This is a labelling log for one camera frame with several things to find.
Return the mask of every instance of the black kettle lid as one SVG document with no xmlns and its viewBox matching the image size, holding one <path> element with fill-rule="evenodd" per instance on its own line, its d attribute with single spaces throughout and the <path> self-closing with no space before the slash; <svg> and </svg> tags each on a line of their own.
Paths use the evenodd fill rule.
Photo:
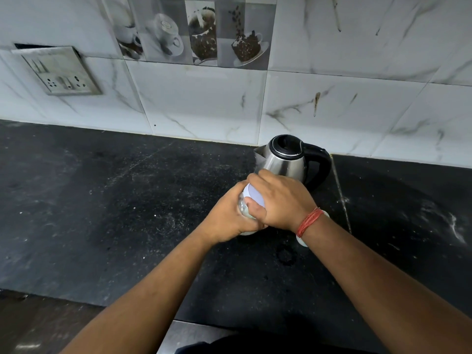
<svg viewBox="0 0 472 354">
<path fill-rule="evenodd" d="M 269 148 L 274 155 L 286 160 L 303 157 L 303 142 L 293 135 L 277 135 L 270 141 Z"/>
</svg>

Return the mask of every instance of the electrical outlet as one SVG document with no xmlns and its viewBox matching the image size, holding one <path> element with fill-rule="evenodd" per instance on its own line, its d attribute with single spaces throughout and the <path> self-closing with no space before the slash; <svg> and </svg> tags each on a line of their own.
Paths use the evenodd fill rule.
<svg viewBox="0 0 472 354">
<path fill-rule="evenodd" d="M 28 48 L 20 54 L 50 95 L 101 94 L 73 47 Z"/>
</svg>

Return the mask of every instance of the red thread bracelet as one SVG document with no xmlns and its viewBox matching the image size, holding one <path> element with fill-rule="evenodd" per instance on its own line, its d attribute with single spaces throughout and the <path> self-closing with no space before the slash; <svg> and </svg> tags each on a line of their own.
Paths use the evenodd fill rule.
<svg viewBox="0 0 472 354">
<path fill-rule="evenodd" d="M 315 207 L 315 209 L 308 214 L 305 220 L 302 221 L 300 226 L 298 226 L 298 230 L 296 232 L 297 237 L 302 238 L 303 233 L 306 231 L 306 229 L 313 225 L 313 222 L 318 220 L 318 217 L 320 217 L 322 214 L 323 210 L 318 206 Z"/>
</svg>

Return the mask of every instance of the kettle spout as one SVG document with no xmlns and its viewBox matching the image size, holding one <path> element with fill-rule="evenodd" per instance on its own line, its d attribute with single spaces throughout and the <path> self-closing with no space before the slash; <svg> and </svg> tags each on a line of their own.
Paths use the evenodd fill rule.
<svg viewBox="0 0 472 354">
<path fill-rule="evenodd" d="M 259 170 L 263 169 L 265 166 L 266 158 L 264 157 L 264 148 L 265 148 L 265 145 L 254 149 L 254 156 L 256 157 L 256 168 L 254 172 L 256 174 L 259 172 Z"/>
</svg>

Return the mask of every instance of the black countertop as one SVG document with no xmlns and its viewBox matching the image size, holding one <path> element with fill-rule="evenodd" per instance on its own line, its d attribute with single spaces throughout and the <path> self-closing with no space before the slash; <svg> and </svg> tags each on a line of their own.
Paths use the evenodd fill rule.
<svg viewBox="0 0 472 354">
<path fill-rule="evenodd" d="M 472 315 L 472 172 L 334 163 L 318 205 Z M 109 305 L 253 168 L 242 145 L 0 121 L 0 288 Z M 213 248 L 176 319 L 386 352 L 317 258 L 272 228 Z"/>
</svg>

